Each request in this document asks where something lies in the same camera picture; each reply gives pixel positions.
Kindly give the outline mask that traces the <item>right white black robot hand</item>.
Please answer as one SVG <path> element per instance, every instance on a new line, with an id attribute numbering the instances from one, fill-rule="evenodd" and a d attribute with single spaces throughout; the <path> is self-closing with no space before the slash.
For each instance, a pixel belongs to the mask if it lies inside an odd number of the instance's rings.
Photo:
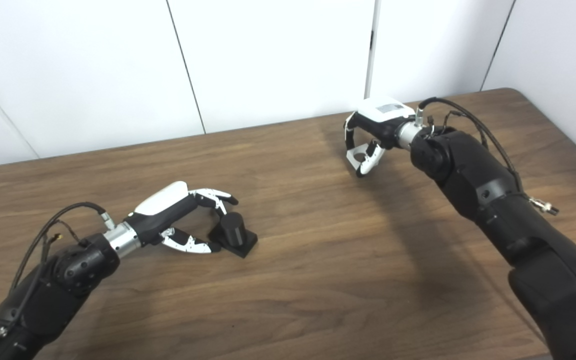
<path id="1" fill-rule="evenodd" d="M 372 135 L 372 139 L 357 145 L 356 130 Z M 380 162 L 384 153 L 393 148 L 410 150 L 414 137 L 422 130 L 416 123 L 416 112 L 411 107 L 389 96 L 371 96 L 361 101 L 356 111 L 343 123 L 346 158 L 363 178 Z"/>

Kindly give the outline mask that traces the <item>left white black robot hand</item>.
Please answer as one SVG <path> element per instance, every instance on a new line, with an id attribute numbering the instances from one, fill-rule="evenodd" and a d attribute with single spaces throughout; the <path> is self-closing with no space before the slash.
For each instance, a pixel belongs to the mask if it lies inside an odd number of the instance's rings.
<path id="1" fill-rule="evenodd" d="M 224 203 L 239 202 L 230 193 L 209 187 L 190 190 L 186 182 L 176 181 L 142 201 L 123 222 L 134 231 L 141 248 L 163 244 L 183 253 L 208 255 L 221 251 L 221 244 L 198 239 L 174 223 L 198 207 L 215 210 L 222 218 L 227 214 Z"/>

